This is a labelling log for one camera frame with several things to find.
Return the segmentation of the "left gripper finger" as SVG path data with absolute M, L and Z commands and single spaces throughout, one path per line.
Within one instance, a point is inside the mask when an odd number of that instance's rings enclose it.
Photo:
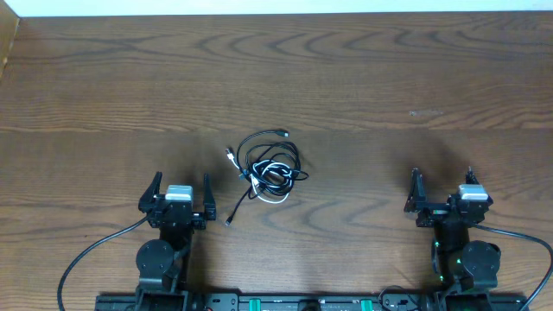
M 162 181 L 162 172 L 156 172 L 152 182 L 147 187 L 143 195 L 138 201 L 138 209 L 142 213 L 150 213 L 156 208 L 156 196 L 160 193 Z
M 211 180 L 209 174 L 204 174 L 204 218 L 206 220 L 216 220 L 216 201 L 213 196 Z

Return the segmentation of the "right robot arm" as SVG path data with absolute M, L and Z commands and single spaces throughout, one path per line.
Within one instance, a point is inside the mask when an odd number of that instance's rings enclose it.
M 428 200 L 423 175 L 411 171 L 404 212 L 418 227 L 434 231 L 431 261 L 441 287 L 423 298 L 423 310 L 493 310 L 489 290 L 498 286 L 501 251 L 496 244 L 472 240 L 468 229 L 485 219 L 493 199 L 474 173 L 466 173 L 457 192 L 442 203 Z

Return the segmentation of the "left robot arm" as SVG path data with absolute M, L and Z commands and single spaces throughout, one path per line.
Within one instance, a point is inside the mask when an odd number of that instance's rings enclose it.
M 162 194 L 161 181 L 158 172 L 138 201 L 139 211 L 159 231 L 159 238 L 146 242 L 137 252 L 139 283 L 134 309 L 203 310 L 205 299 L 187 288 L 187 277 L 193 234 L 216 219 L 211 181 L 204 175 L 201 212 L 193 209 L 192 187 L 171 185 Z

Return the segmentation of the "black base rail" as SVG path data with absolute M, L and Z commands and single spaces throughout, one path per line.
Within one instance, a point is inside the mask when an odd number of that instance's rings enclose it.
M 516 295 L 451 295 L 434 297 L 384 293 L 382 295 L 237 295 L 232 293 L 181 295 L 99 295 L 95 311 L 412 311 L 412 310 L 524 310 Z

